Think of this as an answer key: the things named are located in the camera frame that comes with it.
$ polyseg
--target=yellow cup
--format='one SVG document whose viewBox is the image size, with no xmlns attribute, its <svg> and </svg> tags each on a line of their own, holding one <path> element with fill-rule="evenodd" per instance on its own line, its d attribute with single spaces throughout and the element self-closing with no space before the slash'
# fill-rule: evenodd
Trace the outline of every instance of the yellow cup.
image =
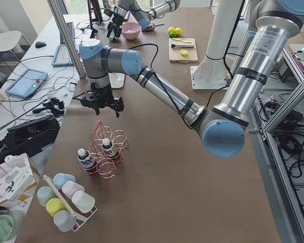
<svg viewBox="0 0 304 243">
<path fill-rule="evenodd" d="M 46 204 L 46 211 L 54 217 L 58 211 L 66 210 L 65 206 L 58 198 L 52 198 Z"/>
</svg>

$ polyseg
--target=white bottle cap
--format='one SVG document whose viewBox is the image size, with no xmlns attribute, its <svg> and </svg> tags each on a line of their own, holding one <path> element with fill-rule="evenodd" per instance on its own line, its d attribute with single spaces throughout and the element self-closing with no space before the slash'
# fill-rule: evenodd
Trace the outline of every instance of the white bottle cap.
<svg viewBox="0 0 304 243">
<path fill-rule="evenodd" d="M 14 157 L 12 155 L 7 155 L 5 157 L 5 162 L 9 162 L 9 161 L 12 161 L 14 159 Z"/>
<path fill-rule="evenodd" d="M 110 140 L 109 140 L 108 138 L 104 138 L 104 139 L 102 140 L 102 144 L 105 145 L 105 146 L 108 146 L 109 143 L 110 143 Z"/>
<path fill-rule="evenodd" d="M 83 148 L 78 150 L 78 155 L 84 156 L 85 154 L 86 154 L 86 151 Z"/>
</svg>

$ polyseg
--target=window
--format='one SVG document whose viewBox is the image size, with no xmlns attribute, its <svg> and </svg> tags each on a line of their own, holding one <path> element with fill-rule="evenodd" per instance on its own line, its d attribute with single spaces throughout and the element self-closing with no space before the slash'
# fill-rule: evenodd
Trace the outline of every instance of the window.
<svg viewBox="0 0 304 243">
<path fill-rule="evenodd" d="M 108 0 L 110 5 L 117 4 L 118 0 Z M 67 11 L 69 14 L 87 14 L 88 1 L 86 0 L 64 0 Z M 142 8 L 151 6 L 152 0 L 137 0 Z M 102 0 L 99 0 L 100 7 L 102 8 Z"/>
</svg>

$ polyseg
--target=white chair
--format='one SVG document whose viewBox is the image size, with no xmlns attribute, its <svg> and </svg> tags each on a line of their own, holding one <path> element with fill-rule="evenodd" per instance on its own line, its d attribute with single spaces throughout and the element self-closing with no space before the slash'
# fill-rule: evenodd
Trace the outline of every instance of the white chair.
<svg viewBox="0 0 304 243">
<path fill-rule="evenodd" d="M 12 49 L 18 44 L 21 36 L 30 46 L 24 35 L 17 30 L 0 33 L 0 52 L 11 52 L 18 62 L 20 62 L 19 58 L 12 51 Z"/>
</svg>

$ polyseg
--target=brown tabletop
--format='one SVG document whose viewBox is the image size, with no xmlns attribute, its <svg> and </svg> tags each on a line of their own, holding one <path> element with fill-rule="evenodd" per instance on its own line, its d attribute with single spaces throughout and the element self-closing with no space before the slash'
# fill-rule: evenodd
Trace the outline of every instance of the brown tabletop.
<svg viewBox="0 0 304 243">
<path fill-rule="evenodd" d="M 169 62 L 167 29 L 181 27 L 182 37 L 195 38 L 202 61 L 212 22 L 210 9 L 182 8 L 155 20 L 166 25 L 134 41 L 122 37 L 111 44 L 103 30 L 98 37 L 114 47 L 157 43 L 154 69 L 202 105 L 211 91 L 192 90 L 191 64 Z M 140 51 L 148 64 L 154 47 Z M 75 94 L 86 84 L 82 80 Z M 223 94 L 216 93 L 211 105 Z M 75 175 L 96 198 L 98 212 L 78 232 L 62 233 L 34 197 L 16 242 L 280 242 L 249 136 L 238 155 L 217 158 L 175 112 L 135 81 L 127 77 L 115 95 L 125 103 L 119 118 L 109 108 L 96 116 L 72 101 L 44 172 L 50 177 Z M 113 130 L 124 130 L 130 145 L 124 162 L 117 165 L 118 176 L 107 181 L 89 176 L 77 160 L 77 150 L 88 148 L 98 119 Z M 44 185 L 42 180 L 38 188 Z"/>
</svg>

